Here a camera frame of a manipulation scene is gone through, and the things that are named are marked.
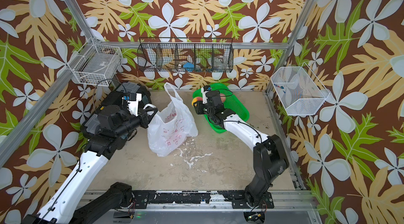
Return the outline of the pink peach back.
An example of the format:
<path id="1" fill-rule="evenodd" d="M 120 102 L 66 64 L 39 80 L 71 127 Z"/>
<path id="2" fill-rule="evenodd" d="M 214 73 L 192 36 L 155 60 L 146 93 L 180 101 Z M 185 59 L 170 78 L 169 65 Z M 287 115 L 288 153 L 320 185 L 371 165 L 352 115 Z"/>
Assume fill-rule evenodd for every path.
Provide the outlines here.
<path id="1" fill-rule="evenodd" d="M 222 103 L 224 103 L 226 101 L 226 95 L 225 94 L 220 93 L 220 98 L 221 98 Z"/>

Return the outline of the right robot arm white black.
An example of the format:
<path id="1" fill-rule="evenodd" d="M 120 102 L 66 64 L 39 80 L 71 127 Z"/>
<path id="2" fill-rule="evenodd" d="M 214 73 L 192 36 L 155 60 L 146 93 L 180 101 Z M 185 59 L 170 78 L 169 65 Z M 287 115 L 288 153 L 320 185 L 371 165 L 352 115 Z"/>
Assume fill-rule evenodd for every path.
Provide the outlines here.
<path id="1" fill-rule="evenodd" d="M 252 150 L 255 175 L 244 190 L 244 198 L 251 207 L 261 205 L 272 182 L 289 167 L 282 140 L 260 132 L 226 108 L 226 96 L 219 90 L 204 86 L 201 94 L 192 101 L 196 113 L 207 116 L 211 124 L 231 132 Z"/>

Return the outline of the white plastic bag red print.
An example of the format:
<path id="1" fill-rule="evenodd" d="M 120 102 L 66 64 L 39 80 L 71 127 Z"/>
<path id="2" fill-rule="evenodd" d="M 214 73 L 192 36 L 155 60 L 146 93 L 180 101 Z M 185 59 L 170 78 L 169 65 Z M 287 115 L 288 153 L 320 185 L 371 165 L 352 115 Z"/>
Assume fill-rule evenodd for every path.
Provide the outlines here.
<path id="1" fill-rule="evenodd" d="M 166 157 L 180 147 L 187 137 L 198 136 L 194 117 L 175 87 L 166 83 L 168 106 L 156 113 L 147 128 L 148 145 L 159 157 Z"/>

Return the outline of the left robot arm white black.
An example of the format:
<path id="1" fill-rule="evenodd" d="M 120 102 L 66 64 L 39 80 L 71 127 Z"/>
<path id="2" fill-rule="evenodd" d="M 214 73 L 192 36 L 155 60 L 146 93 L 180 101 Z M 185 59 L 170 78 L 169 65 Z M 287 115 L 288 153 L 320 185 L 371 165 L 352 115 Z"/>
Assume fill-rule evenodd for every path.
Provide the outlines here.
<path id="1" fill-rule="evenodd" d="M 37 214 L 24 217 L 24 224 L 93 224 L 113 208 L 132 203 L 132 187 L 113 184 L 103 195 L 79 208 L 81 198 L 96 175 L 122 149 L 138 127 L 147 128 L 158 109 L 151 104 L 139 108 L 135 101 L 123 101 L 121 106 L 101 106 L 97 109 L 100 123 L 85 145 L 78 164 L 52 199 Z"/>

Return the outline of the yellow peach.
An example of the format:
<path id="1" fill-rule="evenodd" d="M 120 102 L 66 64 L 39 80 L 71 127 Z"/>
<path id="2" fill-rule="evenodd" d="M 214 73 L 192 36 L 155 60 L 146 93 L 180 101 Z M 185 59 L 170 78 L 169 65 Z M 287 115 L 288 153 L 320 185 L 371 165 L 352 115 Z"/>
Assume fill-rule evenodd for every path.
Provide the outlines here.
<path id="1" fill-rule="evenodd" d="M 196 103 L 198 101 L 203 101 L 203 98 L 202 97 L 195 97 L 195 98 L 193 98 L 191 104 L 194 105 L 194 103 Z"/>

